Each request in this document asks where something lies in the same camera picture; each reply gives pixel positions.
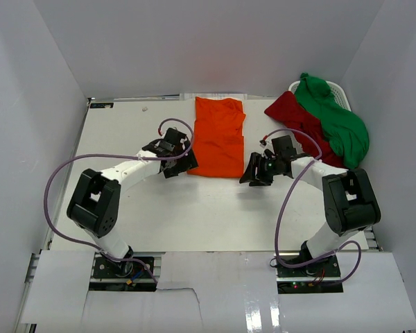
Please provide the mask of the orange t shirt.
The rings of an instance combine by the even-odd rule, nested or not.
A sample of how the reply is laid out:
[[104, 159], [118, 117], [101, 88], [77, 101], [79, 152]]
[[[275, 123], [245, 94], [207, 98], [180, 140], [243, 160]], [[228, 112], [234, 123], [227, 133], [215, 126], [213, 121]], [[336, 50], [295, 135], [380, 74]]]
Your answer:
[[240, 178], [244, 171], [243, 104], [236, 99], [195, 99], [193, 152], [198, 167], [189, 175]]

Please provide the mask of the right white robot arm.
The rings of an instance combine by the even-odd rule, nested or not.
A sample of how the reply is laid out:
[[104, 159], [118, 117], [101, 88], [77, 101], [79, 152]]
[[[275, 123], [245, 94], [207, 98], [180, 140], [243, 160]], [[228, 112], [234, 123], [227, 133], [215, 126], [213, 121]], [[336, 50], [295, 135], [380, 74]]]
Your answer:
[[275, 176], [293, 179], [288, 190], [303, 181], [323, 195], [325, 222], [302, 246], [299, 255], [286, 261], [275, 251], [278, 267], [297, 269], [313, 277], [324, 268], [324, 259], [351, 244], [352, 237], [377, 224], [381, 210], [367, 172], [363, 169], [342, 169], [330, 166], [318, 157], [298, 153], [288, 135], [272, 139], [272, 147], [262, 153], [253, 152], [241, 184], [267, 187]]

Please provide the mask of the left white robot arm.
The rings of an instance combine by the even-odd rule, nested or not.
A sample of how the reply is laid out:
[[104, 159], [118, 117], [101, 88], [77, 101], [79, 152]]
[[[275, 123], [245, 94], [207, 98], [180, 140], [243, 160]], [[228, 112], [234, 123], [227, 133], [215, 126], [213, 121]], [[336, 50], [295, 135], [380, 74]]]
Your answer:
[[84, 170], [74, 189], [67, 216], [103, 250], [109, 269], [119, 277], [132, 270], [133, 251], [116, 229], [124, 191], [149, 176], [178, 176], [198, 167], [191, 141], [169, 128], [163, 137], [142, 147], [135, 159], [101, 171]]

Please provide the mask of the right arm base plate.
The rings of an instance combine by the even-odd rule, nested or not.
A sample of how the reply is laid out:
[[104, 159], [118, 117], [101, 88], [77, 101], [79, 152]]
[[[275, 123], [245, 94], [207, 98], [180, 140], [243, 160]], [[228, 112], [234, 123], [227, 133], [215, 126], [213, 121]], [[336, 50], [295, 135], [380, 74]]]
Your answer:
[[278, 264], [276, 258], [271, 259], [269, 265], [275, 269], [279, 295], [343, 292], [336, 256], [301, 268], [286, 268]]

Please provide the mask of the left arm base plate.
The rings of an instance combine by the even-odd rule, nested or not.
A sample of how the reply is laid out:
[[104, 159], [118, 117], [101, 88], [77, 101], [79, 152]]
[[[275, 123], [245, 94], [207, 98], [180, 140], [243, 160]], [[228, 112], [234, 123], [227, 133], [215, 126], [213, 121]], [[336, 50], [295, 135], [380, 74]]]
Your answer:
[[116, 273], [117, 266], [102, 256], [96, 256], [89, 281], [90, 291], [155, 292], [156, 283], [138, 262], [128, 263], [127, 273]]

